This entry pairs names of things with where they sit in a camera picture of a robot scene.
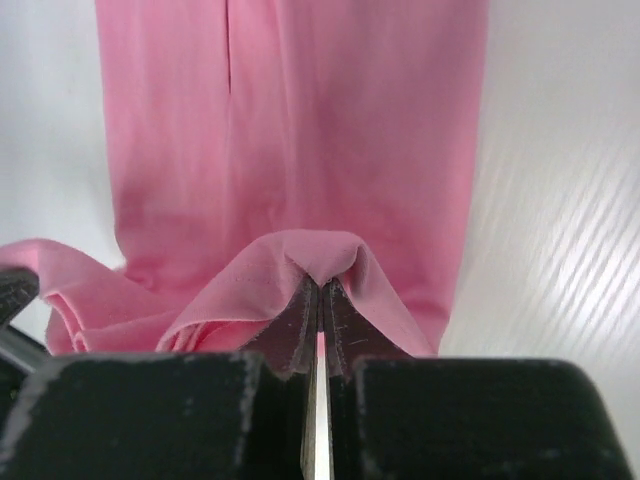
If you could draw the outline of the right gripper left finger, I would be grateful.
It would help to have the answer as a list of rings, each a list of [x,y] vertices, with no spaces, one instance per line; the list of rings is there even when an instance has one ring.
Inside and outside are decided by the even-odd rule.
[[[284,310],[249,341],[280,379],[308,376],[313,369],[318,333],[319,287],[305,276]]]

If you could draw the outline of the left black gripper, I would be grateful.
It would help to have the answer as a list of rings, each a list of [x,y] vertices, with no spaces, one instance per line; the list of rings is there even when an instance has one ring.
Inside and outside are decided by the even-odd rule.
[[[21,376],[33,373],[49,357],[46,347],[11,325],[39,295],[39,278],[24,267],[1,267],[1,362]]]

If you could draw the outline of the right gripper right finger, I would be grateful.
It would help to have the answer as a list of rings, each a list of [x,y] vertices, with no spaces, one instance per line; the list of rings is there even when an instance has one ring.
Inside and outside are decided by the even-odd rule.
[[[341,282],[334,278],[322,288],[322,323],[329,381],[348,383],[356,361],[363,358],[409,359],[399,348],[361,315]]]

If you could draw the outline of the pink t shirt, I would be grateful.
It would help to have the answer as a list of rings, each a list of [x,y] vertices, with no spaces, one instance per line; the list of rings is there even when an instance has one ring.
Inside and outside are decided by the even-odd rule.
[[[100,1],[112,270],[43,239],[51,352],[223,351],[304,277],[437,351],[470,206],[485,1]]]

